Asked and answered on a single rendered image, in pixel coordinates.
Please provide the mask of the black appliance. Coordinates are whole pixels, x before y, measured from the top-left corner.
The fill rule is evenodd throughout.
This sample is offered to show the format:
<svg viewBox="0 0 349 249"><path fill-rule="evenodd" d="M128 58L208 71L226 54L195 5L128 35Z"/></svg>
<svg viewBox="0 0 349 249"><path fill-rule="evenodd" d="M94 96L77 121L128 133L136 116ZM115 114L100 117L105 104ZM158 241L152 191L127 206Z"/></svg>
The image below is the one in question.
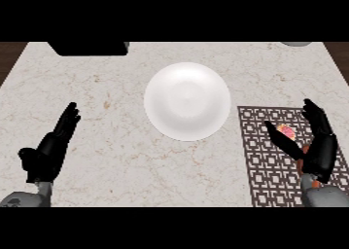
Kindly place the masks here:
<svg viewBox="0 0 349 249"><path fill-rule="evenodd" d="M125 55L128 42L49 42L59 56Z"/></svg>

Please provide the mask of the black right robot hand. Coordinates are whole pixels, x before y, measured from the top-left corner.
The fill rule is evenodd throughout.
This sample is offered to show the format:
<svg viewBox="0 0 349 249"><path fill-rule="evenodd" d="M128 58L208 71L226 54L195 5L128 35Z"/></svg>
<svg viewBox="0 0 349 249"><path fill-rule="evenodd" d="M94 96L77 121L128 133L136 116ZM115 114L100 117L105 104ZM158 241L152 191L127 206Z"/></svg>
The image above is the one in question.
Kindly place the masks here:
<svg viewBox="0 0 349 249"><path fill-rule="evenodd" d="M301 172L313 174L321 183L326 183L334 168L337 153L337 138L331 130L323 109L306 98L301 116L309 122L313 140L307 152L298 148L295 142L276 130L269 121L264 121L269 138L273 145L291 156L303 161Z"/></svg>

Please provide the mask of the brown patterned placemat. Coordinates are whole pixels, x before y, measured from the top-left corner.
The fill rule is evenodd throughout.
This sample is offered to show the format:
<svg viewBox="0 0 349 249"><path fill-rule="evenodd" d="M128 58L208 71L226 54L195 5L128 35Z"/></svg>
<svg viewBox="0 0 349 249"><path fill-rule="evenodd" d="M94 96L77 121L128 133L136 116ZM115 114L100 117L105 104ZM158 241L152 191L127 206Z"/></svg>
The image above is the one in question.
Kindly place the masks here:
<svg viewBox="0 0 349 249"><path fill-rule="evenodd" d="M239 131L254 207L300 207L301 192L295 160L272 144L264 121L287 125L294 131L294 142L312 142L309 122L301 108L238 106Z"/></svg>

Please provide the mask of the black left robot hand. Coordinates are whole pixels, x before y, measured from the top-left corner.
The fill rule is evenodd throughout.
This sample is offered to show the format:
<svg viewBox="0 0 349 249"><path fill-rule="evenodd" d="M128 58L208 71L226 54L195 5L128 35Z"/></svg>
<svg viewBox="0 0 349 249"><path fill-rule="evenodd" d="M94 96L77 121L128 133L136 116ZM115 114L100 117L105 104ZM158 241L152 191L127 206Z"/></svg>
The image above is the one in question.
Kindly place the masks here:
<svg viewBox="0 0 349 249"><path fill-rule="evenodd" d="M52 183L56 179L78 120L78 110L75 103L71 102L53 130L43 136L37 148L19 149L18 156L22 162L22 170L26 173L25 181L28 183Z"/></svg>

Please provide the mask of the white plate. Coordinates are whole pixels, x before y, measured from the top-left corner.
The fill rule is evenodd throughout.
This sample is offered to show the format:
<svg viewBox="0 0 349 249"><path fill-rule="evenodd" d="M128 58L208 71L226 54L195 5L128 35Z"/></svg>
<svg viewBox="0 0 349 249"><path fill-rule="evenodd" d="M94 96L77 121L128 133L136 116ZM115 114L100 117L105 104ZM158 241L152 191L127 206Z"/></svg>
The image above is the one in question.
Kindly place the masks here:
<svg viewBox="0 0 349 249"><path fill-rule="evenodd" d="M151 125L173 140L190 142L211 136L230 110L229 90L217 72L193 62L164 67L146 85L143 110Z"/></svg>

